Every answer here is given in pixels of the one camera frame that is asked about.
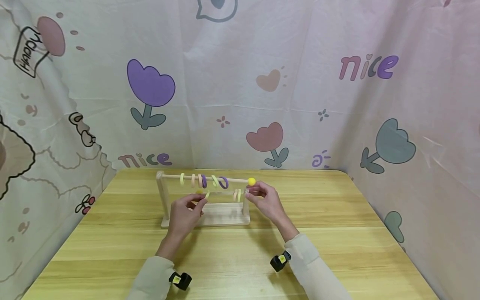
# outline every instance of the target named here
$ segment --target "wooden table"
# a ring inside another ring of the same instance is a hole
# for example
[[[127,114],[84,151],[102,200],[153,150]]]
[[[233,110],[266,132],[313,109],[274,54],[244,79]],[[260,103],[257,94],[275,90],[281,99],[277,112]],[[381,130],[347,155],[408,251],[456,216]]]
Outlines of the wooden table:
[[[120,171],[24,300],[125,299],[166,233],[160,228],[156,171]],[[294,224],[355,300],[438,299],[340,171],[166,170],[182,172],[255,177],[275,186]],[[167,184],[171,199],[191,192],[177,180]],[[167,299],[307,299],[288,266],[277,274],[269,264],[283,251],[276,228],[252,204],[250,213],[249,226],[194,230],[175,261],[177,271],[187,272],[193,281],[186,292],[172,286]]]

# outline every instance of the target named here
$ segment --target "sleeve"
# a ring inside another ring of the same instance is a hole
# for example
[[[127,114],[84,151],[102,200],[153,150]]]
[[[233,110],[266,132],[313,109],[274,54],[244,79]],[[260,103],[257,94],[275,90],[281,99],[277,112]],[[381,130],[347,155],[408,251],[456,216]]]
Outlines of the sleeve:
[[[149,257],[135,278],[127,300],[165,300],[170,289],[168,279],[175,271],[173,266],[166,258]]]
[[[299,234],[286,242],[285,250],[291,255],[290,267],[309,300],[352,299],[306,235]]]

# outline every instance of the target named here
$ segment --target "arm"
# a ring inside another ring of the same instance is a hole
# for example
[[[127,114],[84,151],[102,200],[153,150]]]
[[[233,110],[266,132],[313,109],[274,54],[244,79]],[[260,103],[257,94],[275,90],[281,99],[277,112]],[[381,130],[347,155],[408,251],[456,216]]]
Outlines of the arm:
[[[347,290],[320,257],[308,237],[288,219],[277,225],[292,256],[290,267],[310,300],[351,300]]]
[[[308,299],[351,300],[347,290],[321,259],[316,247],[293,225],[275,189],[261,181],[247,188],[249,192],[245,197],[275,224],[282,235],[285,250],[292,256],[290,267]]]
[[[202,208],[206,202],[204,195],[192,194],[172,203],[168,233],[155,256],[145,261],[127,300],[165,300],[170,290],[170,276],[175,272],[175,254],[203,214]]]

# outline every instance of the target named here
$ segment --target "wooden toy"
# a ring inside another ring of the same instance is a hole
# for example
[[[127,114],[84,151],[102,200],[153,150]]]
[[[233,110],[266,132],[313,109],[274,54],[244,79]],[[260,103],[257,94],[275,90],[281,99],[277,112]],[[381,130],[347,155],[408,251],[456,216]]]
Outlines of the wooden toy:
[[[170,201],[168,199],[168,189],[164,179],[180,179],[180,185],[185,185],[185,180],[190,180],[191,187],[194,188],[197,185],[200,189],[207,188],[207,182],[211,181],[214,188],[228,189],[229,182],[245,183],[248,185],[254,185],[256,180],[254,178],[249,179],[236,179],[225,178],[223,176],[216,177],[212,175],[207,177],[204,174],[192,174],[191,176],[185,175],[169,175],[164,171],[158,171],[156,173],[156,183],[158,186],[158,192],[162,200],[163,210],[165,212],[162,220],[161,227],[167,228],[170,223]],[[228,225],[247,225],[250,224],[250,212],[248,209],[248,200],[243,197],[245,191],[241,189],[235,189],[234,192],[211,192],[210,190],[203,191],[198,190],[197,193],[205,193],[205,197],[211,197],[215,194],[233,194],[233,202],[231,203],[207,203],[203,208],[204,215],[200,218],[197,226],[228,226]]]

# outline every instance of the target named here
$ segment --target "wrist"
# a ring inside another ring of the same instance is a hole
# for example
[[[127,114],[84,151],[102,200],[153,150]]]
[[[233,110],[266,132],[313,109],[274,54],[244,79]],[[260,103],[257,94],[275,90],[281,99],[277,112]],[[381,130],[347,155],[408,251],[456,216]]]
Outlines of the wrist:
[[[163,238],[162,242],[160,243],[160,246],[158,247],[158,250],[155,253],[155,255],[166,258],[170,261],[173,261],[175,254],[180,248],[180,245],[182,244],[182,242],[183,242],[182,236],[167,233],[167,235]]]
[[[279,220],[278,223],[275,225],[285,243],[300,234],[293,222],[287,216]]]
[[[292,223],[292,221],[287,216],[287,214],[284,214],[272,220],[272,223],[278,228],[280,226],[284,226],[286,224]]]

